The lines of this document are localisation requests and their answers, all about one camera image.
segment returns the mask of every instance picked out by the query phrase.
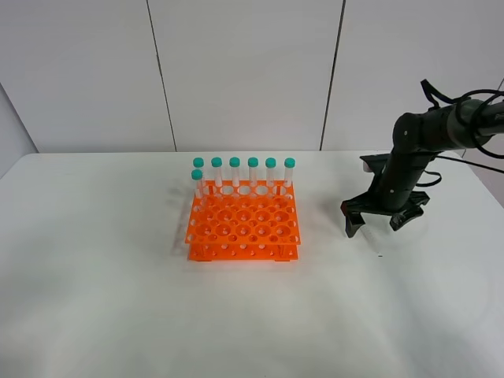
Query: teal cap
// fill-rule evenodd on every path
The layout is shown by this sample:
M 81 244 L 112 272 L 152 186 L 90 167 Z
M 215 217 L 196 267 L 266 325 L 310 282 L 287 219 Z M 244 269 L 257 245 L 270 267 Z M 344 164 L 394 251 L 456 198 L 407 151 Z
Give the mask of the teal cap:
M 285 168 L 294 168 L 294 166 L 296 165 L 296 160 L 294 160 L 292 157 L 288 157 L 287 159 L 285 159 L 283 165 L 285 165 Z
M 201 157 L 195 157 L 192 161 L 192 165 L 196 168 L 202 168 L 205 165 L 205 161 Z
M 229 159 L 229 165 L 233 168 L 239 167 L 239 159 L 237 157 L 232 157 Z
M 191 177 L 193 180 L 201 180 L 203 178 L 203 172 L 200 171 L 199 169 L 194 169 L 191 172 Z
M 255 168 L 259 165 L 259 160 L 256 157 L 249 157 L 249 167 Z
M 213 166 L 214 168 L 216 168 L 216 167 L 221 167 L 221 166 L 222 166 L 222 159 L 221 159 L 220 157 L 214 157 L 214 158 L 212 159 L 212 166 Z
M 276 160 L 274 157 L 268 157 L 266 159 L 266 168 L 275 168 L 276 167 Z

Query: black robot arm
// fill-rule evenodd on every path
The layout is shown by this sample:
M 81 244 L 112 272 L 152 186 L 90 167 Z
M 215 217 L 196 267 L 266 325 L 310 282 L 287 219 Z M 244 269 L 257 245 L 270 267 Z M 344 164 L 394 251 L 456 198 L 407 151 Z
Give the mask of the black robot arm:
M 344 201 L 341 210 L 346 218 L 346 234 L 353 237 L 365 223 L 362 213 L 391 216 L 391 227 L 399 230 L 421 216 L 429 197 L 413 191 L 429 162 L 447 150 L 478 148 L 495 158 L 502 155 L 486 151 L 483 145 L 493 135 L 504 133 L 504 103 L 490 105 L 504 92 L 472 91 L 451 99 L 440 94 L 426 80 L 422 87 L 433 107 L 423 114 L 405 113 L 395 123 L 389 154 L 363 156 L 361 159 L 374 173 L 369 189 L 358 197 Z M 469 96 L 485 93 L 487 101 Z M 436 96 L 448 106 L 439 107 Z

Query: white background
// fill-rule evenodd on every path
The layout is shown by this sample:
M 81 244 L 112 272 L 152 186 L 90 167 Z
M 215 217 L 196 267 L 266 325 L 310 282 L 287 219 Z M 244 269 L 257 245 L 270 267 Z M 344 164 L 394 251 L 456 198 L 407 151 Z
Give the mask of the white background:
M 503 13 L 495 0 L 349 0 L 324 150 L 390 149 L 398 117 L 431 106 L 423 79 L 450 97 L 497 89 Z
M 317 150 L 342 0 L 150 0 L 177 150 Z
M 40 152 L 174 150 L 144 1 L 2 2 L 0 52 Z

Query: test tube rack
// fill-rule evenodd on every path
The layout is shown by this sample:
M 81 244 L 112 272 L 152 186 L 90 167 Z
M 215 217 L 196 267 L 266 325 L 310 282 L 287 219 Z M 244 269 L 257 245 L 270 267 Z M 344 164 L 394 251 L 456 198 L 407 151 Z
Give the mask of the test tube rack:
M 207 180 L 202 198 L 193 199 L 185 240 L 192 261 L 297 260 L 301 239 L 294 184 L 284 187 L 275 180 L 267 187 L 258 180 L 250 187 L 240 180 L 233 187 L 223 180 L 217 188 Z

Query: white tabletop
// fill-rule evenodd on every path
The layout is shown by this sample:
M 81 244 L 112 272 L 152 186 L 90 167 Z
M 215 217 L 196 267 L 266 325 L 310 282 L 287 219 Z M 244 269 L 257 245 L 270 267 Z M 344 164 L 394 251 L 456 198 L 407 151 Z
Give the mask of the white tabletop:
M 438 160 L 422 218 L 348 239 L 361 154 L 237 154 L 297 160 L 289 263 L 187 261 L 197 154 L 24 157 L 0 180 L 0 376 L 504 376 L 504 209 Z

